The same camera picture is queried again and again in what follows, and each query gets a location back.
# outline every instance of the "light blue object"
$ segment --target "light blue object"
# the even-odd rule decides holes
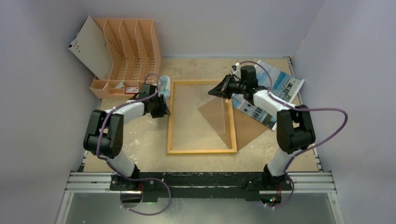
[[[168,99],[170,97],[170,77],[169,76],[161,76],[162,80],[162,87],[160,91],[158,92],[158,95],[163,94],[165,99]]]

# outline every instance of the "white wall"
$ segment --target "white wall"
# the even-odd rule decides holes
[[[345,130],[318,149],[346,223],[396,220],[395,11],[394,0],[326,0],[294,60],[306,79],[305,104],[350,115]],[[342,117],[314,113],[317,141]]]
[[[0,223],[54,223],[98,103],[67,49],[87,14],[78,0],[0,6]]]
[[[81,0],[92,17],[156,22],[163,56],[290,56],[324,0]]]

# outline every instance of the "tabletop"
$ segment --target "tabletop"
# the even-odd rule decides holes
[[[160,76],[167,75],[172,80],[223,79],[229,74],[233,64],[244,60],[246,59],[166,58],[161,64]],[[291,74],[287,59],[260,60]],[[191,99],[185,98],[185,100],[191,104]],[[125,99],[103,99],[100,109],[110,109],[125,101]],[[299,105],[298,98],[293,103]],[[124,125],[122,150],[143,172],[248,172],[262,171],[278,148],[276,131],[267,130],[235,154],[168,155],[167,134],[168,117],[152,119],[147,114]],[[215,131],[205,134],[211,137],[210,141],[219,141]],[[297,157],[289,171],[318,171],[313,152],[309,151]],[[102,160],[88,153],[84,172],[111,172],[111,169]]]

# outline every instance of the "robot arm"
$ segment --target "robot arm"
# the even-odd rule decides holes
[[[157,86],[143,84],[139,96],[133,97],[127,102],[144,99],[155,93]],[[88,122],[88,127],[84,137],[84,149],[96,155],[96,148],[99,141],[100,128],[107,114],[111,111],[94,110]],[[106,129],[100,142],[100,156],[106,157],[106,160],[112,167],[127,177],[132,177],[137,167],[128,160],[122,149],[124,124],[131,120],[143,116],[147,113],[152,118],[163,117],[170,114],[163,95],[156,95],[143,102],[135,102],[122,107],[111,114],[106,124]]]
[[[273,178],[284,177],[284,170],[289,159],[315,142],[311,116],[309,112],[297,112],[286,107],[287,102],[271,95],[284,104],[274,101],[269,96],[268,89],[258,85],[254,66],[243,66],[240,70],[237,70],[235,66],[233,68],[234,73],[226,75],[223,81],[208,93],[227,99],[230,99],[233,94],[242,94],[245,100],[276,118],[278,123],[276,138],[279,148],[270,163],[265,166],[264,176],[270,182]],[[307,108],[305,105],[287,104],[295,108]]]

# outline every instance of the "wooden frame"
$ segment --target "wooden frame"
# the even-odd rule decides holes
[[[168,139],[166,144],[167,154],[234,154],[238,152],[236,145],[235,123],[233,115],[233,104],[228,100],[228,115],[230,119],[231,149],[199,149],[199,150],[172,150],[172,129],[173,129],[173,105],[175,95],[175,85],[199,85],[199,84],[219,84],[221,80],[172,80],[170,83],[170,116],[168,121]]]

